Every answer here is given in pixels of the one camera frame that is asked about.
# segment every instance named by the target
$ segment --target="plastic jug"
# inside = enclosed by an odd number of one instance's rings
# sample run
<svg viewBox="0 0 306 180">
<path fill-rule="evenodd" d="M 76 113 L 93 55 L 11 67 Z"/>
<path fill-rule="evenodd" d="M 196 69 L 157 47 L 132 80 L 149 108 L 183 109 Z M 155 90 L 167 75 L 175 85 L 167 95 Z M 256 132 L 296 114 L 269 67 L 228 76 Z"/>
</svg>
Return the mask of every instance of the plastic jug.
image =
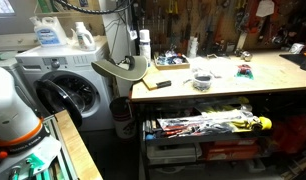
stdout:
<svg viewBox="0 0 306 180">
<path fill-rule="evenodd" d="M 96 49 L 92 34 L 85 28 L 83 22 L 75 22 L 76 36 L 79 47 L 83 51 L 94 51 Z"/>
<path fill-rule="evenodd" d="M 44 17 L 40 21 L 34 16 L 30 20 L 42 46 L 61 46 L 67 43 L 66 34 L 57 17 Z"/>
</svg>

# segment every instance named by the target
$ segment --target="white washing machine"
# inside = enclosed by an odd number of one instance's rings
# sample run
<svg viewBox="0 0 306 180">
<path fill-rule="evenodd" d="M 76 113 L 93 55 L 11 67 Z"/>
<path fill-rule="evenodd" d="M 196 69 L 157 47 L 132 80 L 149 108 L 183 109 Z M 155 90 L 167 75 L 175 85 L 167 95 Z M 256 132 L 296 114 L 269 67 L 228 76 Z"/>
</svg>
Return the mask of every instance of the white washing machine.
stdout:
<svg viewBox="0 0 306 180">
<path fill-rule="evenodd" d="M 47 112 L 66 109 L 79 131 L 112 129 L 110 81 L 96 73 L 92 61 L 107 59 L 106 37 L 95 51 L 77 46 L 36 47 L 16 55 L 23 74 Z"/>
</svg>

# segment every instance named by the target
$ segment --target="white bottle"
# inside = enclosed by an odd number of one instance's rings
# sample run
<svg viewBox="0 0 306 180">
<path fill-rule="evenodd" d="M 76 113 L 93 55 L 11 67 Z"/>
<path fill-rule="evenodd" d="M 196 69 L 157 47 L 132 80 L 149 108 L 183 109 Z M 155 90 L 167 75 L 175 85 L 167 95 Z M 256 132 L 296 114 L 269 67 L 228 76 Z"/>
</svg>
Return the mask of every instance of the white bottle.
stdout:
<svg viewBox="0 0 306 180">
<path fill-rule="evenodd" d="M 83 22 L 75 22 L 76 36 L 79 47 L 83 51 L 94 51 L 96 49 L 92 34 L 85 28 Z"/>
<path fill-rule="evenodd" d="M 150 31 L 147 29 L 140 30 L 140 56 L 144 56 L 147 66 L 151 66 L 151 45 Z"/>
<path fill-rule="evenodd" d="M 199 43 L 197 42 L 197 38 L 193 38 L 190 44 L 189 58 L 195 58 Z"/>
<path fill-rule="evenodd" d="M 41 46 L 62 46 L 67 43 L 66 34 L 57 17 L 44 17 L 41 22 L 34 16 L 30 20 Z"/>
</svg>

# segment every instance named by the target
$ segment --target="power cord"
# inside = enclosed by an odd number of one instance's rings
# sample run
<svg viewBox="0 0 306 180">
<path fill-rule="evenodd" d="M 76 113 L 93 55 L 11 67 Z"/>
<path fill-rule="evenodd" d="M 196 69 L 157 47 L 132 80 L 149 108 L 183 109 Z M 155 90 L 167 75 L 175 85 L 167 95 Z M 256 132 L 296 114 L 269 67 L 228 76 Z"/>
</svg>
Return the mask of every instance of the power cord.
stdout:
<svg viewBox="0 0 306 180">
<path fill-rule="evenodd" d="M 81 12 L 81 13 L 86 13 L 86 14 L 98 14 L 98 15 L 105 15 L 105 14 L 112 14 L 112 13 L 118 13 L 121 11 L 126 10 L 127 8 L 129 8 L 131 6 L 131 4 L 134 2 L 134 0 L 132 0 L 131 2 L 129 2 L 125 7 L 121 8 L 121 6 L 128 0 L 124 0 L 119 6 L 117 6 L 115 9 L 113 10 L 104 10 L 104 11 L 95 11 L 95 10 L 88 10 L 88 9 L 83 9 L 77 6 L 74 6 L 72 4 L 69 4 L 67 2 L 65 2 L 64 0 L 55 0 L 56 2 L 60 3 L 63 6 L 66 6 L 68 8 L 71 8 L 75 11 Z"/>
</svg>

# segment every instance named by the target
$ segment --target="red box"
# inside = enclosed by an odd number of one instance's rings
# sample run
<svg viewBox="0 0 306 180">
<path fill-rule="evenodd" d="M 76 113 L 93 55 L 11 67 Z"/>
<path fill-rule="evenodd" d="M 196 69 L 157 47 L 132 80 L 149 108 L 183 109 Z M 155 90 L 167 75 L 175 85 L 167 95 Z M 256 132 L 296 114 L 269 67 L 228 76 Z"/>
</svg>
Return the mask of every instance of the red box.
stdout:
<svg viewBox="0 0 306 180">
<path fill-rule="evenodd" d="M 252 159 L 259 152 L 259 146 L 237 145 L 237 146 L 210 146 L 204 147 L 203 150 L 206 160 L 241 160 Z"/>
<path fill-rule="evenodd" d="M 249 139 L 237 139 L 230 141 L 215 141 L 215 146 L 238 146 L 238 145 L 253 145 L 257 141 L 257 138 Z"/>
</svg>

